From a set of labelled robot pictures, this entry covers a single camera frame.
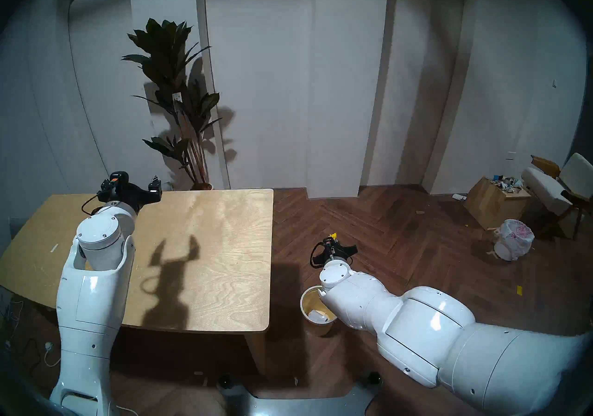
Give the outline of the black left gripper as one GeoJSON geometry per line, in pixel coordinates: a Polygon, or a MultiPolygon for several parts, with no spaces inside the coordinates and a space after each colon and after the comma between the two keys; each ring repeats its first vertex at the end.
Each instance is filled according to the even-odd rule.
{"type": "Polygon", "coordinates": [[[143,190],[132,183],[116,182],[111,190],[109,201],[118,201],[130,206],[136,214],[148,204],[159,203],[162,197],[162,182],[157,175],[149,183],[147,190],[143,190]]]}

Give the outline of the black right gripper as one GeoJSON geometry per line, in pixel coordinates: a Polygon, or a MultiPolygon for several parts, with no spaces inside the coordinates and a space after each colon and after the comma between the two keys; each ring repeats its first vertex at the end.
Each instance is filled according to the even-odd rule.
{"type": "Polygon", "coordinates": [[[356,245],[343,246],[338,240],[323,240],[315,244],[311,251],[311,267],[323,268],[331,260],[345,262],[358,253],[356,245]]]}

